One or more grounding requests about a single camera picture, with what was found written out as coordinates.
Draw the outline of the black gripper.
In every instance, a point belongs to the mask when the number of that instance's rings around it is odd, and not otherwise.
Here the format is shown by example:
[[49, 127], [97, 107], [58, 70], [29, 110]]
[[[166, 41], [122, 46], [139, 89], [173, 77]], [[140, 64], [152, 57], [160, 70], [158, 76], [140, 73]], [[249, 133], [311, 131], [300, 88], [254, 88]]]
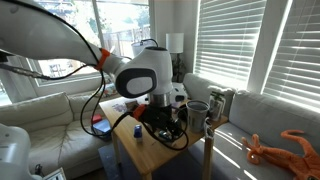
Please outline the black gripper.
[[[148, 105], [143, 113], [143, 121], [149, 124], [155, 133], [163, 138], [172, 121], [172, 108], [171, 106], [166, 107], [155, 107]], [[174, 136], [180, 136], [182, 134], [181, 122], [179, 120], [171, 123], [171, 132]]]

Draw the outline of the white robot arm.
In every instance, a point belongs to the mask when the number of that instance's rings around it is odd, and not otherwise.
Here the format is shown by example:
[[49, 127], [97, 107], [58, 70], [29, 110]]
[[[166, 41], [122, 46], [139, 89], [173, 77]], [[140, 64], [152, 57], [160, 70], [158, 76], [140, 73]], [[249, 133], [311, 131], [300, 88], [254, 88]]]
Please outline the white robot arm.
[[0, 0], [0, 50], [33, 60], [72, 59], [112, 77], [117, 92], [126, 98], [147, 95], [149, 103], [128, 114], [174, 137], [185, 131], [169, 114], [172, 94], [170, 53], [146, 47], [127, 59], [89, 43], [73, 26], [33, 0]]

